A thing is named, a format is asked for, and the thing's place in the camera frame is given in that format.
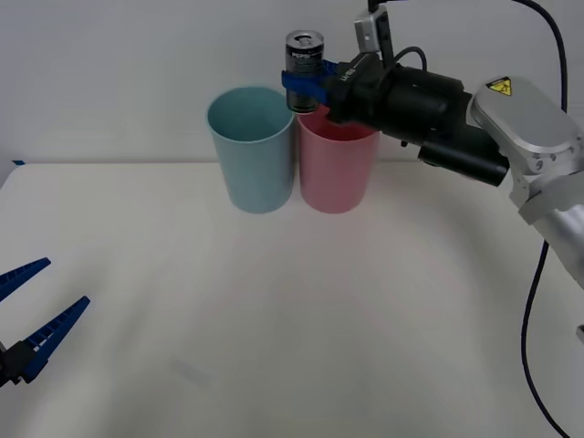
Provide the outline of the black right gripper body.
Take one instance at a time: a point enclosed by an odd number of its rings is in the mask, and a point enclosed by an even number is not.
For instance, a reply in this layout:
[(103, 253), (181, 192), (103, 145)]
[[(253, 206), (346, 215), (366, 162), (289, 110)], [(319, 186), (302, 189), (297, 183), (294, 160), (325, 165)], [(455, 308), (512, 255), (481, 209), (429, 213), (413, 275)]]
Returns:
[(361, 53), (350, 62), (339, 62), (325, 80), (327, 119), (336, 124), (356, 122), (387, 126), (383, 84), (386, 72), (377, 54)]

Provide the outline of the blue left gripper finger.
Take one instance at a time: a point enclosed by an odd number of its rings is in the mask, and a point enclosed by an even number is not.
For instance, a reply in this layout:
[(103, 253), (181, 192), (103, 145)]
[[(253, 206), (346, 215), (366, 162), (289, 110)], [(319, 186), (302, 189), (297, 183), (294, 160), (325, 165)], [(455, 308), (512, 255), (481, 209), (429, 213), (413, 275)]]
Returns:
[(0, 301), (9, 297), (33, 276), (50, 265), (51, 261), (44, 257), (2, 274), (0, 276)]
[(33, 381), (48, 364), (50, 356), (89, 303), (88, 297), (82, 297), (42, 328), (10, 347), (8, 349), (8, 380), (13, 383)]

